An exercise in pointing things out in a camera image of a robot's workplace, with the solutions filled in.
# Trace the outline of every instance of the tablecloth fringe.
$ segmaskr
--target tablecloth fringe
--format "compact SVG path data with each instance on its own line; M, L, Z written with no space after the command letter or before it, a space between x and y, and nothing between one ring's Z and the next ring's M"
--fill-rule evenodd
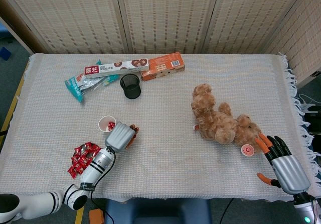
M294 105L294 110L295 110L295 118L298 123L298 130L299 134L302 136L303 139L303 144L305 146L305 151L308 156L309 163L311 165L312 173L314 175L314 183L318 189L318 191L321 191L321 180L317 178L317 175L320 173L321 174L321 167L318 165L318 163L315 161L317 156L321 157L321 154L314 152L311 148L309 148L312 144L313 136L310 135L306 128L310 125L310 123L303 121L303 116L304 112L301 109L301 103L300 101L296 98L297 94L297 88L296 88L296 79L295 75L293 75L293 71L290 69L288 65L288 61L285 55L281 54L282 56L282 62L283 62L283 67L284 67L284 76L287 81L288 87L289 87L289 93L290 93L290 99Z

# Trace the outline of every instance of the orange box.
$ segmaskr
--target orange box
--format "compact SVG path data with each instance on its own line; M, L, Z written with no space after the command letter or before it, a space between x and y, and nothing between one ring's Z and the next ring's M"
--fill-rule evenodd
M149 59L149 71L143 71L141 78L149 81L154 78L163 77L175 72L184 71L185 65L179 52Z

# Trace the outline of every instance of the white paper cup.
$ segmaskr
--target white paper cup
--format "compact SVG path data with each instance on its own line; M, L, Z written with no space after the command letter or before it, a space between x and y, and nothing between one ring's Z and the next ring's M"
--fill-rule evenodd
M113 122L116 125L116 119L113 116L107 115L107 116L102 117L100 119L100 121L98 122L99 129L105 133L111 132L108 130L109 122Z

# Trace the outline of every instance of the black cable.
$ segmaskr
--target black cable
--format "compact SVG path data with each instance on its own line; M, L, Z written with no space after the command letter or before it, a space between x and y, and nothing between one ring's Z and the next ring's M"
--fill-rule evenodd
M108 148L114 155L114 160L110 166L110 168L97 180L96 184L94 185L94 187L96 188L97 184L101 181L102 178L104 178L104 176L112 169L112 167L114 166L115 164L115 161L116 161L116 154L115 154L115 151L112 149L112 148ZM103 212L105 212L107 214L107 216L109 216L109 218L112 220L112 223L115 224L115 221L114 219L111 217L111 215L105 210L105 209L102 209L96 202L94 202L94 200L92 199L92 193L93 191L90 193L90 199L92 201L92 203L94 203L96 205L96 207L98 207L99 209L101 209Z
M224 215L225 215L227 209L229 208L229 206L230 206L230 204L232 203L233 200L234 200L234 198L232 198L232 199L230 200L230 202L227 204L227 206L226 206L226 208L225 208L225 210L224 210L224 212L223 212L223 215L222 215L222 217L221 217L220 224L222 223L222 220L223 220L223 218L224 218Z

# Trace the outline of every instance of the white robotic arm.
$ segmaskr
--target white robotic arm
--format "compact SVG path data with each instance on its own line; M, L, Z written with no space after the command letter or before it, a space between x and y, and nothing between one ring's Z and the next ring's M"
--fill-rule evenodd
M73 210L82 208L90 192L103 175L115 152L128 145L135 131L125 124L117 123L105 141L106 148L101 149L81 175L78 188L74 184L66 185L62 190L33 196L0 194L0 224L11 223L20 218L33 219L57 212L62 203Z

